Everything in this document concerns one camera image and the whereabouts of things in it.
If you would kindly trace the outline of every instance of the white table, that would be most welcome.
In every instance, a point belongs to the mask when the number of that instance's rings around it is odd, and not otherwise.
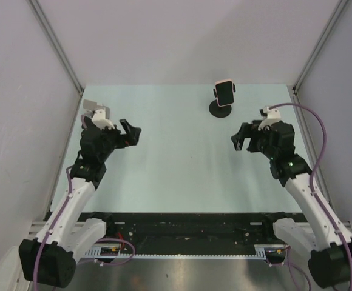
[[[111,108],[111,119],[126,118],[141,127],[135,147],[113,152],[107,172],[84,212],[248,213],[301,212],[274,180],[260,153],[236,152],[230,137],[241,123],[260,119],[265,105],[291,102],[284,84],[237,84],[232,113],[213,117],[213,85],[90,86],[84,99]],[[296,152],[308,160],[294,109],[280,109],[296,131]],[[64,169],[80,149],[81,106],[69,142]],[[61,171],[51,206],[67,187]]]

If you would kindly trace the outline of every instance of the black circular base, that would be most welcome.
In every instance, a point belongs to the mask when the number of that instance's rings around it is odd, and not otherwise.
[[[210,103],[209,107],[210,113],[218,118],[224,118],[229,116],[231,113],[231,105],[227,105],[224,107],[219,107],[218,102],[216,100]]]

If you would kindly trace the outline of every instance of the smartphone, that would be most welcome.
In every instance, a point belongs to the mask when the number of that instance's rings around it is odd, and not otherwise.
[[[234,86],[231,79],[215,83],[218,106],[223,107],[234,103]]]

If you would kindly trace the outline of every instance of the robotic arm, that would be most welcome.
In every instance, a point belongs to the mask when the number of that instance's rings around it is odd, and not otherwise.
[[[38,263],[38,282],[65,288],[71,282],[76,264],[91,246],[106,234],[106,223],[91,218],[72,234],[80,213],[97,190],[105,172],[105,162],[115,149],[138,144],[141,129],[125,119],[120,123],[126,134],[107,119],[107,107],[96,106],[92,117],[83,118],[80,151],[67,169],[69,189],[34,240],[24,239],[19,256],[28,281],[33,281],[36,257],[44,243]]]
[[[273,224],[275,236],[308,259],[310,273],[320,287],[348,281],[350,268],[341,237],[352,257],[352,233],[333,212],[318,186],[311,191],[311,169],[295,154],[293,126],[281,120],[277,109],[265,107],[260,113],[263,120],[243,123],[231,137],[234,148],[241,150],[245,138],[250,138],[247,151],[260,152],[269,159],[273,178],[296,200],[313,230],[313,235],[306,233],[292,219],[281,217]],[[337,230],[332,221],[338,225]]]

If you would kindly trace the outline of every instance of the phone screen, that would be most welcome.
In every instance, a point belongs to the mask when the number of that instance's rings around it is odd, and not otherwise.
[[[234,94],[232,91],[232,82],[227,81],[215,86],[217,91],[218,105],[226,106],[234,103]]]

